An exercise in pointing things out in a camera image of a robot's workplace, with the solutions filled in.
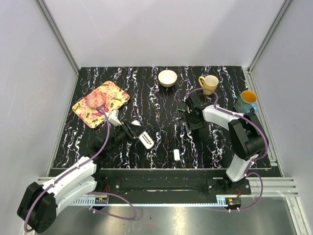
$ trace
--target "white wall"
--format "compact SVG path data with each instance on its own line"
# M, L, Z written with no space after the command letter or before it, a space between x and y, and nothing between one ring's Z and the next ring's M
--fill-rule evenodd
M45 0L81 67L247 67L283 1Z
M34 0L0 7L0 227L21 234L17 208L45 176L75 73Z
M313 230L313 1L294 1L253 70L287 176Z

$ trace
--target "mug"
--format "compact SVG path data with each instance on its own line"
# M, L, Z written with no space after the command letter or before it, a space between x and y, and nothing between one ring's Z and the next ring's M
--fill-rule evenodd
M252 91L244 91L241 93L239 99L235 104L235 109L238 113L257 113L258 107L256 106L256 101L258 97Z
M199 83L200 83L202 88L208 88L212 91L215 91L217 88L217 85L219 83L219 80L216 76L213 76L213 75L208 75L206 77L200 76L199 77ZM203 93L206 95L212 94L212 92L206 91L206 90L203 90Z

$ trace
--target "white bowl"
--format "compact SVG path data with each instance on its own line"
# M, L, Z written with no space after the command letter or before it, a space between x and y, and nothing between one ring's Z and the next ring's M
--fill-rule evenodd
M177 80L177 75L172 70L163 70L158 74L158 80L164 87L171 87Z

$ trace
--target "metallic floor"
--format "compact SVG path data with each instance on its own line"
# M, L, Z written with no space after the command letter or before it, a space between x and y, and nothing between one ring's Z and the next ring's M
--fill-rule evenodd
M243 199L243 207L253 203ZM129 207L104 209L133 216ZM125 221L88 208L68 207L42 235L293 235L296 234L283 198L262 198L248 211L226 213L206 208L138 207L139 218Z

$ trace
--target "black marble table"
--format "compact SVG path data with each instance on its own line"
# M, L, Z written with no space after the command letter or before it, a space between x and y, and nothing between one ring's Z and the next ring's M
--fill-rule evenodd
M173 87L164 88L158 82L157 75L165 69L178 75ZM146 150L140 142L127 142L110 154L105 168L227 168L234 155L228 131L209 123L189 135L179 120L178 108L186 109L182 102L186 91L200 88L198 77L209 74L220 81L216 90L219 105L234 110L240 93L247 90L241 67L234 66L82 68L71 107L108 80L130 95L127 105L120 108L119 118L136 119L145 125L155 145ZM202 98L211 101L212 97ZM70 167L87 152L97 135L106 136L105 122L90 129L71 107L53 168ZM179 149L180 161L174 161L174 149ZM258 161L256 167L270 168L269 159Z

